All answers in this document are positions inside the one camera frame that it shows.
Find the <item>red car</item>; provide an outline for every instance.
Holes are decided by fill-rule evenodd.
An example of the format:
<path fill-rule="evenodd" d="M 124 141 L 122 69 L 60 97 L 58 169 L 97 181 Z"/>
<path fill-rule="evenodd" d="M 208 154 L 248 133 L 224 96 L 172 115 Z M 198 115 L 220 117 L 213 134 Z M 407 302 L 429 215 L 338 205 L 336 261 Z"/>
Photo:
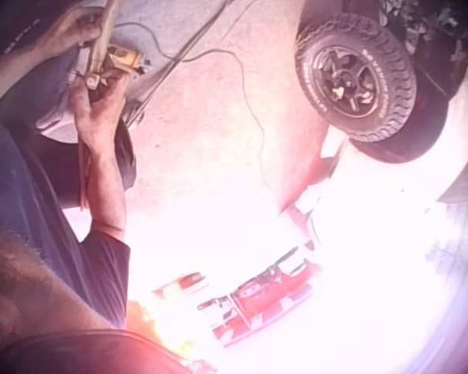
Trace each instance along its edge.
<path fill-rule="evenodd" d="M 203 302 L 197 309 L 223 345 L 233 344 L 311 295 L 311 280 L 321 270 L 313 257 L 312 242 L 295 247 L 237 289 Z"/>

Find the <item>person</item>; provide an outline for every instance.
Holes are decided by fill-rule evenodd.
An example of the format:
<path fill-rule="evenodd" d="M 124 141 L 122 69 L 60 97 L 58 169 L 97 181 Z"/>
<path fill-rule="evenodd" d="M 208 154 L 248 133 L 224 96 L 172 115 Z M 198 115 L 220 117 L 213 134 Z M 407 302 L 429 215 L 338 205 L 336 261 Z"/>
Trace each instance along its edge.
<path fill-rule="evenodd" d="M 41 85 L 60 95 L 66 88 L 64 76 L 40 76 L 59 77 L 55 64 L 64 69 L 66 56 L 72 61 L 78 45 L 98 37 L 100 14 L 71 8 L 35 42 L 0 57 L 0 372 L 155 372 L 163 365 L 155 361 L 160 348 L 122 331 L 125 189 L 136 164 L 119 118 L 130 77 L 108 70 L 94 102 L 82 78 L 70 87 L 76 129 L 90 151 L 92 222 L 82 242 L 62 212 L 80 201 L 77 145 L 46 139 L 31 125 L 55 104 Z"/>

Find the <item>cable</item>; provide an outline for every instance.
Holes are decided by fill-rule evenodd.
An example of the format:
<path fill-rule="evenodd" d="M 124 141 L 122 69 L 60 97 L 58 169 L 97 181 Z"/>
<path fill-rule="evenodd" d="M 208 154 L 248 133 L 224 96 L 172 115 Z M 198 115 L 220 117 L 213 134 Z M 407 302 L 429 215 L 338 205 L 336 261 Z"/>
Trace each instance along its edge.
<path fill-rule="evenodd" d="M 128 122 L 126 123 L 129 127 L 144 113 L 144 109 L 151 101 L 151 98 L 154 95 L 154 92 L 163 84 L 164 81 L 169 77 L 169 75 L 175 70 L 177 65 L 186 57 L 186 55 L 193 49 L 197 42 L 207 33 L 207 31 L 213 26 L 213 24 L 220 18 L 220 15 L 224 10 L 235 0 L 225 0 L 218 11 L 187 41 L 187 43 L 180 49 L 174 59 L 165 67 L 164 72 L 158 78 L 155 84 L 150 88 L 149 93 L 142 101 L 138 109 L 132 113 L 129 117 Z"/>
<path fill-rule="evenodd" d="M 244 14 L 248 11 L 248 9 L 250 9 L 251 6 L 252 6 L 255 2 L 257 2 L 257 1 L 258 1 L 258 0 L 252 0 L 252 1 L 250 2 L 250 4 L 248 4 L 248 5 L 244 8 L 244 10 L 241 12 L 241 14 L 239 14 L 239 15 L 237 16 L 237 18 L 234 19 L 234 22 L 232 23 L 232 25 L 230 26 L 230 28 L 227 30 L 227 32 L 225 33 L 225 35 L 222 37 L 222 41 L 224 41 L 224 39 L 227 38 L 227 36 L 228 36 L 228 35 L 230 34 L 230 32 L 232 31 L 232 29 L 233 29 L 233 28 L 237 25 L 237 23 L 239 22 L 239 20 L 243 18 Z"/>
<path fill-rule="evenodd" d="M 256 0 L 253 0 L 246 8 L 245 8 L 245 11 L 248 10 L 248 8 L 254 4 Z M 148 32 L 151 37 L 153 38 L 153 42 L 156 46 L 156 49 L 158 50 L 158 53 L 163 56 L 164 58 L 167 58 L 168 60 L 172 61 L 172 62 L 175 62 L 175 63 L 180 63 L 180 62 L 195 62 L 197 60 L 199 60 L 200 58 L 203 58 L 204 56 L 207 56 L 207 55 L 212 55 L 214 53 L 217 53 L 217 54 L 224 54 L 224 55 L 229 55 L 231 57 L 233 57 L 236 62 L 238 63 L 238 66 L 241 70 L 241 79 L 242 79 L 242 88 L 243 88 L 243 96 L 244 96 L 244 100 L 246 102 L 246 106 L 248 107 L 248 110 L 250 111 L 250 114 L 251 114 L 251 117 L 253 118 L 253 120 L 255 121 L 255 123 L 257 124 L 258 128 L 260 129 L 261 131 L 261 134 L 262 134 L 262 140 L 261 140 L 261 148 L 260 148 L 260 153 L 258 155 L 259 157 L 259 161 L 260 161 L 260 171 L 261 171 L 261 177 L 262 179 L 264 180 L 264 183 L 265 185 L 272 191 L 272 193 L 275 195 L 275 191 L 274 189 L 271 187 L 271 185 L 268 183 L 267 181 L 267 178 L 265 177 L 265 173 L 264 173 L 264 165 L 263 165 L 263 156 L 264 156 L 264 148 L 265 148 L 265 128 L 262 126 L 260 120 L 258 119 L 257 115 L 255 114 L 254 110 L 253 110 L 253 107 L 251 106 L 251 103 L 250 103 L 250 100 L 248 98 L 248 93 L 246 91 L 246 75 L 245 75 L 245 72 L 244 72 L 244 64 L 243 62 L 240 60 L 239 56 L 233 52 L 233 51 L 229 51 L 229 50 L 226 50 L 226 49 L 220 49 L 220 48 L 212 48 L 212 49 L 209 49 L 205 52 L 202 52 L 200 54 L 198 54 L 197 56 L 194 56 L 192 58 L 183 58 L 181 60 L 179 60 L 177 57 L 172 57 L 170 55 L 167 55 L 166 53 L 163 52 L 163 50 L 161 49 L 161 45 L 159 44 L 159 40 L 158 38 L 156 37 L 156 34 L 154 33 L 154 31 L 147 27 L 146 25 L 142 24 L 142 23 L 138 23 L 138 22 L 125 22 L 125 23 L 119 23 L 118 25 L 115 25 L 115 28 L 120 28 L 120 27 L 125 27 L 125 26 L 137 26 L 137 27 L 140 27 L 141 29 L 145 30 L 146 32 Z"/>

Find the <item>off-road tire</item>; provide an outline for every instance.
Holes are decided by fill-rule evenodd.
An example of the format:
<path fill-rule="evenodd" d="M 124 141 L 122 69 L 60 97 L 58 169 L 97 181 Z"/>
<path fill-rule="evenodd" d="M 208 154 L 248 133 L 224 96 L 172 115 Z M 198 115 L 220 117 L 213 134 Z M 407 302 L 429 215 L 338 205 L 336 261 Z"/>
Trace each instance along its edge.
<path fill-rule="evenodd" d="M 314 60 L 320 51 L 334 46 L 369 56 L 375 73 L 382 79 L 378 107 L 364 118 L 350 118 L 337 111 L 317 87 L 312 69 Z M 386 139 L 402 128 L 413 110 L 417 81 L 410 57 L 399 40 L 372 19 L 339 13 L 310 24 L 296 39 L 295 63 L 309 101 L 325 120 L 351 139 L 362 142 Z"/>

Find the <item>black wheel rim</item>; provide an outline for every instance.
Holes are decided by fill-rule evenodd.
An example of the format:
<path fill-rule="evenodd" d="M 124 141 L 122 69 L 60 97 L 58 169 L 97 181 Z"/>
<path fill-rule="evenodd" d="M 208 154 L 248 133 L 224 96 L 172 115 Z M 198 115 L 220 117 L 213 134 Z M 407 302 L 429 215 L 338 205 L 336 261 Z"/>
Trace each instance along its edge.
<path fill-rule="evenodd" d="M 379 84 L 371 62 L 345 47 L 316 54 L 314 82 L 328 103 L 350 118 L 364 118 L 378 107 Z"/>

